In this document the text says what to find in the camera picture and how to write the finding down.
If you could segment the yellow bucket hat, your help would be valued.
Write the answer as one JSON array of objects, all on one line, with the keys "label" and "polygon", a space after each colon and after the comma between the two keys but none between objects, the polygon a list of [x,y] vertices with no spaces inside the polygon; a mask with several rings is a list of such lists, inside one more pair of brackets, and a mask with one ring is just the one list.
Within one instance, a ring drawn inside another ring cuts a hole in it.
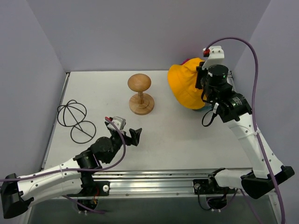
[{"label": "yellow bucket hat", "polygon": [[172,65],[167,74],[168,84],[176,100],[185,108],[200,109],[205,106],[201,99],[202,90],[195,88],[196,67],[202,59],[191,58],[185,64]]}]

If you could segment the magenta baseball cap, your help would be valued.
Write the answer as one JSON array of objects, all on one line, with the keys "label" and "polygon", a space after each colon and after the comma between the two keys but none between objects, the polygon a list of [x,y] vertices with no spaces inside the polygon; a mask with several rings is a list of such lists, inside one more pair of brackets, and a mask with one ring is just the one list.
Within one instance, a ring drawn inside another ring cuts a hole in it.
[{"label": "magenta baseball cap", "polygon": [[185,60],[181,63],[181,65],[185,64],[185,63],[188,62],[189,60],[190,60],[190,58],[185,59]]}]

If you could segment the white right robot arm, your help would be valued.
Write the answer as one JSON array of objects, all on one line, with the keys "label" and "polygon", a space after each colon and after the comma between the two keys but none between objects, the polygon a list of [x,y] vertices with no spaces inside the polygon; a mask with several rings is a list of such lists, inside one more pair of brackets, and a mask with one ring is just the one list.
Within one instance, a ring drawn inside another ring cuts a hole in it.
[{"label": "white right robot arm", "polygon": [[212,117],[219,116],[240,142],[252,169],[220,168],[207,181],[210,191],[239,188],[250,197],[258,199],[294,176],[291,166],[285,166],[272,152],[259,129],[254,127],[252,109],[246,98],[233,90],[227,82],[228,68],[216,64],[204,68],[203,62],[196,68],[196,88],[202,90],[201,99],[212,106]]}]

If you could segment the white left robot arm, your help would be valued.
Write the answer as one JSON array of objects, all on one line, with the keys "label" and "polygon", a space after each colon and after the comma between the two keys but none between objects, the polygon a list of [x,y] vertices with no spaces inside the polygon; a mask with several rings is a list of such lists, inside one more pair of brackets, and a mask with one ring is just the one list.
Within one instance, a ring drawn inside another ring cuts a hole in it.
[{"label": "white left robot arm", "polygon": [[123,131],[110,129],[110,137],[100,137],[85,151],[53,168],[24,176],[15,173],[1,180],[0,197],[3,217],[10,219],[26,212],[29,207],[63,195],[93,194],[96,183],[92,175],[104,170],[121,147],[137,146],[142,129]]}]

